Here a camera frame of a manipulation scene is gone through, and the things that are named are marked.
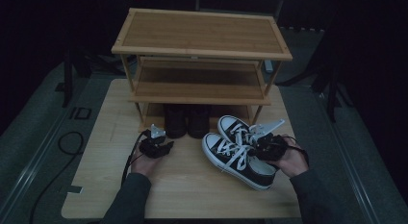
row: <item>shoe sole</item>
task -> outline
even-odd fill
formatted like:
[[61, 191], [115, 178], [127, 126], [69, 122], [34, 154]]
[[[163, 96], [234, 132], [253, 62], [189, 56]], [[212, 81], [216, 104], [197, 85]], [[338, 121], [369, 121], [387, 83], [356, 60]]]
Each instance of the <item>shoe sole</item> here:
[[202, 140], [202, 148], [204, 151], [204, 154], [207, 156], [207, 158], [210, 160], [210, 162], [215, 165], [216, 167], [218, 167], [219, 169], [221, 169], [222, 171], [226, 171], [227, 173], [241, 179], [242, 181], [244, 181], [246, 184], [248, 184], [249, 186], [257, 189], [257, 190], [267, 190], [269, 189], [272, 185], [269, 185], [267, 187], [265, 186], [260, 186], [258, 184], [255, 184], [254, 182], [248, 180], [246, 177], [244, 177], [241, 173], [237, 172], [235, 169], [231, 168], [231, 167], [225, 167], [225, 163], [218, 160], [217, 158], [214, 157], [213, 153], [211, 153], [210, 149], [207, 147], [207, 144], [205, 144], [206, 141], [206, 136], [203, 137]]

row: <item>black cable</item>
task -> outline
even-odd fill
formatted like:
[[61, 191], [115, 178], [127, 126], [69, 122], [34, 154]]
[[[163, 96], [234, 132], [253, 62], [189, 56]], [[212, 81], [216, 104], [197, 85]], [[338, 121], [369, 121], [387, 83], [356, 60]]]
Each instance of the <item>black cable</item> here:
[[[297, 140], [296, 140], [294, 137], [290, 137], [290, 136], [286, 136], [286, 137], [288, 137], [288, 138], [294, 140], [294, 145], [297, 145]], [[303, 154], [307, 165], [309, 165], [309, 155], [307, 154], [307, 151], [306, 151], [306, 150], [301, 149], [301, 148], [296, 147], [296, 146], [291, 146], [291, 145], [289, 145], [289, 144], [288, 144], [288, 148], [293, 149], [293, 150], [297, 150], [297, 151], [299, 151], [301, 154]]]
[[135, 161], [136, 159], [141, 157], [141, 155], [139, 155], [138, 157], [136, 157], [135, 159], [132, 160], [133, 155], [135, 154], [136, 148], [138, 147], [138, 143], [139, 143], [141, 137], [146, 136], [146, 134], [147, 134], [147, 130], [141, 132], [140, 135], [138, 136], [138, 139], [136, 140], [136, 143], [133, 146], [132, 152], [130, 153], [130, 155], [129, 155], [127, 161], [126, 161], [125, 168], [123, 169], [122, 180], [121, 180], [120, 186], [123, 186], [123, 183], [125, 182], [129, 166], [132, 164], [133, 161]]
[[[78, 146], [78, 150], [77, 150], [76, 152], [74, 152], [74, 153], [70, 153], [70, 152], [65, 151], [65, 150], [62, 148], [62, 146], [61, 146], [61, 141], [62, 141], [62, 139], [63, 139], [64, 137], [66, 137], [66, 136], [68, 136], [68, 135], [72, 135], [72, 134], [78, 135], [79, 138], [81, 139], [81, 143], [80, 143], [80, 145]], [[82, 154], [84, 153], [83, 151], [81, 151], [81, 149], [82, 149], [83, 146], [84, 146], [84, 137], [83, 137], [83, 136], [81, 135], [81, 133], [79, 133], [79, 132], [76, 132], [76, 131], [68, 132], [68, 133], [66, 133], [66, 134], [64, 134], [63, 136], [60, 137], [60, 139], [58, 140], [58, 147], [60, 148], [60, 150], [61, 150], [63, 153], [72, 156], [72, 158], [71, 158], [71, 160], [69, 160], [69, 162], [63, 167], [63, 169], [51, 180], [51, 182], [48, 183], [48, 185], [42, 190], [42, 192], [39, 194], [39, 196], [38, 196], [36, 202], [34, 203], [33, 207], [31, 208], [31, 212], [30, 212], [30, 222], [29, 222], [30, 224], [33, 224], [33, 223], [34, 223], [34, 214], [35, 214], [35, 212], [36, 212], [36, 208], [37, 208], [38, 202], [39, 202], [39, 200], [41, 199], [41, 197], [44, 195], [44, 193], [47, 191], [47, 189], [51, 187], [51, 185], [55, 182], [55, 180], [57, 180], [57, 178], [60, 177], [60, 175], [69, 167], [69, 165], [72, 164], [72, 162], [75, 160], [75, 158], [76, 158], [77, 156], [82, 155]]]

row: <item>white shoelace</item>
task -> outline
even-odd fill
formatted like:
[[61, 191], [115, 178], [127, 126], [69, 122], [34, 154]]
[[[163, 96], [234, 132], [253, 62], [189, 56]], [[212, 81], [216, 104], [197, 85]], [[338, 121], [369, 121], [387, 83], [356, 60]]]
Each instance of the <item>white shoelace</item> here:
[[237, 158], [237, 169], [244, 170], [246, 168], [246, 156], [247, 151], [251, 148], [249, 145], [238, 145], [235, 143], [231, 143], [224, 139], [218, 146], [217, 152], [226, 156], [231, 156], [232, 158], [225, 164], [224, 169], [229, 167], [232, 162], [234, 162]]
[[256, 140], [255, 137], [250, 133], [250, 131], [256, 125], [250, 126], [249, 129], [246, 129], [241, 123], [237, 124], [230, 133], [233, 135], [235, 134], [235, 142], [238, 145], [244, 145], [242, 141], [242, 137], [244, 137], [244, 141], [250, 145], [252, 145]]

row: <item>power cord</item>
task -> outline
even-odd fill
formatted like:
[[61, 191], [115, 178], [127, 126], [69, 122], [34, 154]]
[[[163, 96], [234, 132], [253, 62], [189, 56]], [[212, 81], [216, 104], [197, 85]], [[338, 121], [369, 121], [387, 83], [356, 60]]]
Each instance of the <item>power cord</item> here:
[[[78, 135], [79, 138], [81, 139], [81, 143], [80, 143], [80, 145], [78, 146], [77, 151], [76, 151], [76, 152], [73, 152], [73, 153], [64, 150], [63, 147], [62, 147], [62, 145], [61, 145], [61, 142], [62, 142], [62, 140], [64, 139], [64, 137], [67, 137], [67, 136], [69, 136], [69, 135]], [[83, 136], [81, 135], [81, 133], [79, 133], [79, 132], [76, 132], [76, 131], [68, 132], [68, 133], [62, 135], [62, 136], [59, 138], [59, 140], [58, 140], [58, 147], [60, 148], [60, 150], [61, 150], [63, 153], [72, 156], [72, 158], [71, 158], [70, 161], [63, 167], [63, 169], [61, 169], [61, 171], [51, 180], [51, 182], [48, 183], [48, 185], [42, 190], [42, 192], [39, 194], [39, 196], [38, 196], [36, 202], [34, 203], [33, 207], [31, 208], [31, 212], [30, 212], [30, 222], [29, 222], [30, 224], [33, 224], [33, 223], [34, 223], [34, 214], [35, 214], [35, 212], [36, 212], [36, 208], [37, 208], [38, 202], [39, 202], [39, 200], [41, 199], [41, 197], [44, 195], [44, 193], [47, 191], [47, 189], [51, 187], [51, 185], [55, 182], [55, 180], [57, 180], [57, 178], [60, 177], [61, 174], [72, 164], [72, 162], [75, 160], [75, 158], [76, 158], [77, 156], [80, 156], [80, 155], [82, 155], [82, 154], [84, 153], [84, 151], [81, 151], [81, 149], [83, 148], [83, 146], [84, 146], [84, 137], [83, 137]]]
[[128, 169], [129, 169], [130, 165], [132, 164], [133, 161], [135, 161], [136, 159], [138, 159], [139, 157], [141, 157], [141, 155], [140, 155], [140, 156], [138, 156], [138, 157], [136, 157], [135, 159], [132, 160], [133, 155], [134, 155], [135, 152], [136, 152], [136, 148], [138, 148], [138, 144], [139, 144], [139, 141], [140, 141], [141, 137], [146, 136], [146, 135], [147, 135], [147, 130], [141, 132], [140, 135], [138, 136], [138, 139], [136, 139], [136, 143], [135, 143], [135, 145], [133, 146], [132, 152], [130, 153], [130, 155], [129, 155], [127, 161], [126, 161], [125, 167], [124, 167], [124, 169], [123, 169], [122, 180], [121, 180], [121, 183], [120, 183], [120, 186], [121, 186], [121, 187], [122, 187], [123, 184], [125, 183], [126, 176], [127, 176], [127, 172], [128, 172]]

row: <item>wooden table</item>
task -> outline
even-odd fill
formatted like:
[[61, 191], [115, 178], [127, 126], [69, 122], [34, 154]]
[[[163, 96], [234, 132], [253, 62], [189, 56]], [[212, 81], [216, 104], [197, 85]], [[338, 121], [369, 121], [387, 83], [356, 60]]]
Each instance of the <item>wooden table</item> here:
[[[98, 114], [72, 185], [82, 193], [68, 193], [65, 218], [100, 218], [120, 188], [126, 159], [139, 135], [135, 105], [128, 101], [127, 80], [113, 80]], [[279, 89], [271, 87], [273, 105], [266, 106], [260, 122], [284, 118], [276, 134], [293, 135]], [[273, 218], [298, 217], [296, 195], [281, 171], [269, 190], [258, 191], [212, 165], [201, 140], [175, 139], [170, 154], [151, 177], [146, 218]]]

